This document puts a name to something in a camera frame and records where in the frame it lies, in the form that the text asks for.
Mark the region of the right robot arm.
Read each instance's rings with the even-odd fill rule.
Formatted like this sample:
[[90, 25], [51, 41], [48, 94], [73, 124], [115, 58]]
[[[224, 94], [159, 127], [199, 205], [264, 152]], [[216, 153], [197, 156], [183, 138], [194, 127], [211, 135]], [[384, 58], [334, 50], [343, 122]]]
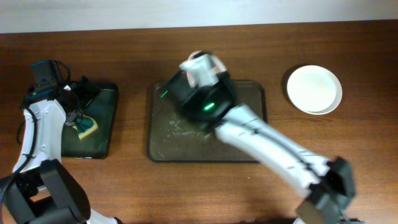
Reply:
[[296, 223], [352, 223], [346, 209], [356, 195], [351, 164], [316, 154], [267, 124], [238, 101], [224, 63], [209, 51], [193, 52], [164, 85], [175, 110], [202, 130], [273, 171], [303, 198]]

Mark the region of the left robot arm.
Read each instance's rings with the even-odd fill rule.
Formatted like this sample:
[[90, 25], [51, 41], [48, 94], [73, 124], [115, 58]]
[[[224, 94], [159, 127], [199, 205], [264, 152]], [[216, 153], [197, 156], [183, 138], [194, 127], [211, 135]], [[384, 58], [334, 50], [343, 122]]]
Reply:
[[87, 194], [61, 162], [66, 110], [79, 107], [72, 89], [41, 78], [25, 96], [25, 131], [12, 174], [1, 179], [1, 204], [16, 223], [120, 223], [90, 206]]

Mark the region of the green and yellow sponge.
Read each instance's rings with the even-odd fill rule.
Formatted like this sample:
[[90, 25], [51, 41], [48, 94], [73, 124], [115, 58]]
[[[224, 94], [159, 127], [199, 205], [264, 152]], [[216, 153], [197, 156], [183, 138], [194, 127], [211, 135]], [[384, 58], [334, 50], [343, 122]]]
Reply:
[[76, 120], [73, 128], [77, 131], [78, 138], [82, 140], [98, 129], [98, 123], [92, 117], [83, 115]]

